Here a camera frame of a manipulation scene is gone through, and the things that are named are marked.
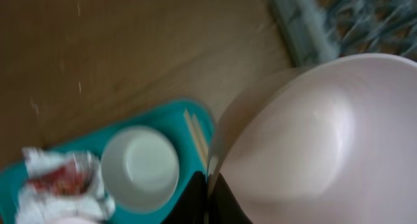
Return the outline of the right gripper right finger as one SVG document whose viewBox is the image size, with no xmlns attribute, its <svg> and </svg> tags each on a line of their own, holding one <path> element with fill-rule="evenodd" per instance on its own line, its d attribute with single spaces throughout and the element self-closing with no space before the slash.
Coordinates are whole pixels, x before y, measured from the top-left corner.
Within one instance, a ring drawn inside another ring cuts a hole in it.
<svg viewBox="0 0 417 224">
<path fill-rule="evenodd" d="M 216 180 L 208 200 L 209 224 L 252 224 L 241 209 L 222 174 Z"/>
</svg>

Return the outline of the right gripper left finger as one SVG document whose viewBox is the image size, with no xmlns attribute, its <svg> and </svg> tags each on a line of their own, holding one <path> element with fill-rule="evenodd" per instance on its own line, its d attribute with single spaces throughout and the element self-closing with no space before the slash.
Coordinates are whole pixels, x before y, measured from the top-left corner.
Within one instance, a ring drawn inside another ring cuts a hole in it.
<svg viewBox="0 0 417 224">
<path fill-rule="evenodd" d="M 206 202 L 206 177 L 196 171 L 162 224 L 204 224 Z"/>
</svg>

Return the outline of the grey-white bowl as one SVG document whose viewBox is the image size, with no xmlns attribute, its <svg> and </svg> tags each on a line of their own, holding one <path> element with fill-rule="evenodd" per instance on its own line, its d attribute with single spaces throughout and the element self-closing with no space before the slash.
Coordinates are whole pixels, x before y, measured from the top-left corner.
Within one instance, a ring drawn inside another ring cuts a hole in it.
<svg viewBox="0 0 417 224">
<path fill-rule="evenodd" d="M 179 173 L 179 157 L 170 140 L 146 126 L 118 131 L 101 157 L 107 193 L 131 212 L 146 214 L 163 207 L 177 188 Z"/>
</svg>

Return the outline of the wooden chopstick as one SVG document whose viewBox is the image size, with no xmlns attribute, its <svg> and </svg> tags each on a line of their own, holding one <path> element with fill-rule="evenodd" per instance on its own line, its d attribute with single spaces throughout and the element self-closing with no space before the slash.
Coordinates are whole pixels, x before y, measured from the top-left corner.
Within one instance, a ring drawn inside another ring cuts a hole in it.
<svg viewBox="0 0 417 224">
<path fill-rule="evenodd" d="M 208 157 L 205 157 L 203 155 L 203 153 L 199 150 L 199 147 L 198 147 L 198 144 L 197 144 L 197 137 L 196 137 L 196 134 L 194 132 L 194 128 L 192 126 L 192 116 L 191 116 L 190 112 L 187 109 L 185 109 L 185 111 L 184 111 L 184 119 L 186 121 L 188 130 L 189 130 L 189 132 L 190 132 L 190 134 L 192 136 L 192 140 L 194 142 L 195 149 L 196 149 L 197 154 L 199 156 L 201 165 L 203 166 L 204 170 L 206 171 L 207 170 L 207 166 L 208 166 Z"/>
<path fill-rule="evenodd" d="M 199 120 L 196 114 L 192 115 L 192 126 L 194 128 L 194 132 L 197 137 L 197 144 L 198 144 L 199 150 L 203 153 L 205 157 L 207 157 L 209 155 L 209 144 L 207 143 L 207 140 L 203 133 L 203 129 L 199 123 Z"/>
</svg>

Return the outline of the small pink bowl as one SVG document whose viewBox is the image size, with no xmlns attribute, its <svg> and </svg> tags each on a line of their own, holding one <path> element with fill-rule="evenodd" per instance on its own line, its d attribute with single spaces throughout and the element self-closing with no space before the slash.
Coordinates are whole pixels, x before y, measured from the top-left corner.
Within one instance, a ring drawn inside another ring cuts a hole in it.
<svg viewBox="0 0 417 224">
<path fill-rule="evenodd" d="M 271 76 L 220 118 L 224 179 L 254 223 L 415 223 L 416 63 L 366 53 Z"/>
</svg>

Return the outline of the grey dishwasher rack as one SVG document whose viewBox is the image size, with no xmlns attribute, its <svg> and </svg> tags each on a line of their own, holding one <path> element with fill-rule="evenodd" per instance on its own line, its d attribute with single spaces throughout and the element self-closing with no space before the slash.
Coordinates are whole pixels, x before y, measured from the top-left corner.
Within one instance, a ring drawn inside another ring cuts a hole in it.
<svg viewBox="0 0 417 224">
<path fill-rule="evenodd" d="M 361 53 L 416 60 L 416 0 L 269 0 L 296 66 Z"/>
</svg>

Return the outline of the red snack wrapper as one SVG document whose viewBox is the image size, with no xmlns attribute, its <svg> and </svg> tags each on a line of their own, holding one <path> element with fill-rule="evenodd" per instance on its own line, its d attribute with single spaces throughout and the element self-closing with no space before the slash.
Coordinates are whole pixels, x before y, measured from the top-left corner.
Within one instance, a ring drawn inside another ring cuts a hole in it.
<svg viewBox="0 0 417 224">
<path fill-rule="evenodd" d="M 70 160 L 52 172 L 28 179 L 25 184 L 37 192 L 64 197 L 77 196 L 88 190 L 93 172 L 90 165 L 80 165 Z"/>
</svg>

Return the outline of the crumpled white napkin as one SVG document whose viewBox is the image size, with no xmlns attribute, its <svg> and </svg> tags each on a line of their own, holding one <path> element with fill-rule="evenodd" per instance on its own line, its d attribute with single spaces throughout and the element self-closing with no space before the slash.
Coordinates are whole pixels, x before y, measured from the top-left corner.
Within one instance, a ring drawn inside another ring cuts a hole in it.
<svg viewBox="0 0 417 224">
<path fill-rule="evenodd" d="M 101 174 L 101 161 L 89 151 L 60 153 L 38 148 L 22 150 L 28 179 L 45 175 L 70 160 L 90 165 L 93 176 L 88 190 L 77 196 L 55 196 L 37 192 L 24 182 L 18 193 L 16 223 L 54 223 L 62 219 L 80 218 L 97 223 L 109 220 L 115 213 L 115 201 L 106 194 Z"/>
</svg>

